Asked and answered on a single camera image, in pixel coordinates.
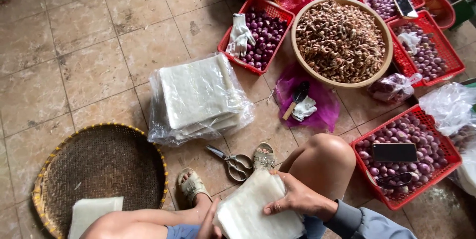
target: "person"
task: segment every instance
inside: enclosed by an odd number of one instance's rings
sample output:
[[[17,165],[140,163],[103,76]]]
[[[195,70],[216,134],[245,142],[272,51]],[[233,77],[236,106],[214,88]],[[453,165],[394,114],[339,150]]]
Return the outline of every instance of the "person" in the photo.
[[[279,175],[286,187],[284,198],[261,210],[266,215],[287,210],[304,214],[303,238],[307,239],[321,238],[327,228],[342,238],[416,239],[410,230],[377,212],[342,202],[355,164],[354,151],[343,139],[316,134],[294,150],[276,171],[271,145],[261,143],[255,149],[254,169]],[[180,173],[178,183],[192,209],[111,212],[91,224],[81,239],[222,238],[220,229],[212,224],[219,199],[212,202],[191,168]]]

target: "sunglasses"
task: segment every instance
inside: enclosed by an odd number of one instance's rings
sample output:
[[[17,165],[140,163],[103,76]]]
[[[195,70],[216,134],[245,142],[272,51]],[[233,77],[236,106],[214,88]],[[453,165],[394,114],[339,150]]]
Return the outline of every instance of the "sunglasses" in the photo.
[[[410,172],[405,172],[393,176],[385,176],[376,179],[378,186],[384,189],[397,189],[400,187],[407,186],[412,181],[412,174]]]

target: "person's knee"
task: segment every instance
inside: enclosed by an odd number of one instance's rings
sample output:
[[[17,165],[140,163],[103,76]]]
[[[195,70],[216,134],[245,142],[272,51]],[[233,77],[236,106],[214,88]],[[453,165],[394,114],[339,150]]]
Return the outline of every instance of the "person's knee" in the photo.
[[[80,239],[114,238],[118,224],[123,218],[122,213],[123,212],[110,212],[98,218],[86,229]]]
[[[354,150],[342,138],[326,133],[312,136],[308,141],[309,150],[321,160],[336,162],[349,168],[354,168],[356,157]]]

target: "purple mesh bag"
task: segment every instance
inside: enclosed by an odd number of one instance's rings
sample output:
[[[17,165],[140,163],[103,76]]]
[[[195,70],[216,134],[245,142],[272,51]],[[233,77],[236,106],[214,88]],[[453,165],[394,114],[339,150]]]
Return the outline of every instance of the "purple mesh bag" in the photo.
[[[285,121],[286,125],[288,127],[299,125],[311,126],[320,130],[328,129],[329,132],[333,132],[339,116],[339,101],[336,95],[332,90],[317,81],[317,79],[311,77],[297,62],[287,66],[276,81],[276,97],[281,105],[279,118],[282,119],[289,105],[293,102],[293,91],[304,80],[309,81],[310,87],[307,95],[316,101],[315,107],[318,110],[309,117],[306,117],[302,122],[289,117]]]

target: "knife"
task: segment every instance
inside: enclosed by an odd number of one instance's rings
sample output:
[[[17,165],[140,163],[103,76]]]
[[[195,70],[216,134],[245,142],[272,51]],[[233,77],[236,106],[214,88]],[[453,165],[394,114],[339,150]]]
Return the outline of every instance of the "knife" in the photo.
[[[302,81],[301,84],[294,90],[293,92],[293,102],[289,105],[288,110],[283,115],[284,120],[288,120],[289,116],[293,112],[294,108],[296,107],[296,104],[304,101],[304,99],[307,96],[307,93],[309,92],[309,81]]]

